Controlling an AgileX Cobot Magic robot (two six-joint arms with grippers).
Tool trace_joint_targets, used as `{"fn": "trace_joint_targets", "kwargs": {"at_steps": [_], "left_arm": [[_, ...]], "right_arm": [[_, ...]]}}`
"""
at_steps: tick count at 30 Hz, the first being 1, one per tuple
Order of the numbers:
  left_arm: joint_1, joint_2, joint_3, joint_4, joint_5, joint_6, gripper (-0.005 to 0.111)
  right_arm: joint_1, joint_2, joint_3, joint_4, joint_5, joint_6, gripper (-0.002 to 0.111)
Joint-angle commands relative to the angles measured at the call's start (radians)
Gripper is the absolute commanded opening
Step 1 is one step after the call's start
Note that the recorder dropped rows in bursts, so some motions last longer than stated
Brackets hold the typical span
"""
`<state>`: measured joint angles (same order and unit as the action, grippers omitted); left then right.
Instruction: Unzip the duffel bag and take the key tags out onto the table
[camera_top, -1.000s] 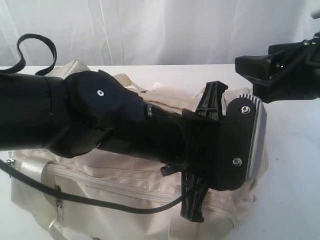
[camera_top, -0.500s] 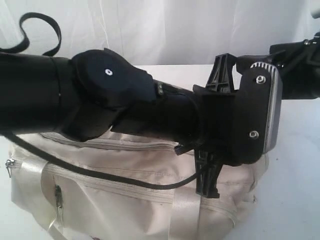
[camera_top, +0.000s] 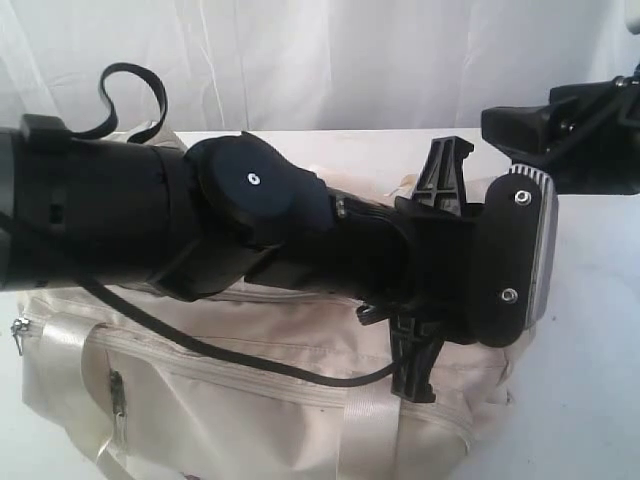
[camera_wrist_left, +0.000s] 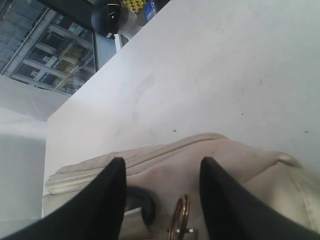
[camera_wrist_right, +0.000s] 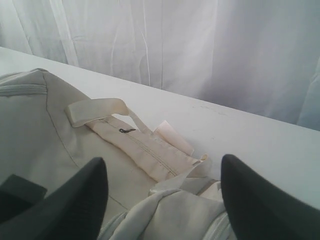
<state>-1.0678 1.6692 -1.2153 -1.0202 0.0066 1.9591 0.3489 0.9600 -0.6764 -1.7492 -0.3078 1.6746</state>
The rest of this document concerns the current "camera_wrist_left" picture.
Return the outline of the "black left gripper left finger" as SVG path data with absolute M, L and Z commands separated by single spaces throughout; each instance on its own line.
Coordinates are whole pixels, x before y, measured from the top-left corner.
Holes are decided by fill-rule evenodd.
M 126 166 L 115 157 L 83 190 L 7 240 L 117 240 L 126 206 Z

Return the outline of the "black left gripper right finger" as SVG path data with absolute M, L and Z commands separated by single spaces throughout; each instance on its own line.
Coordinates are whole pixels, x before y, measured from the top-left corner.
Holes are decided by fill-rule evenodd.
M 316 240 L 318 234 L 276 212 L 244 189 L 212 157 L 199 174 L 200 203 L 211 240 Z

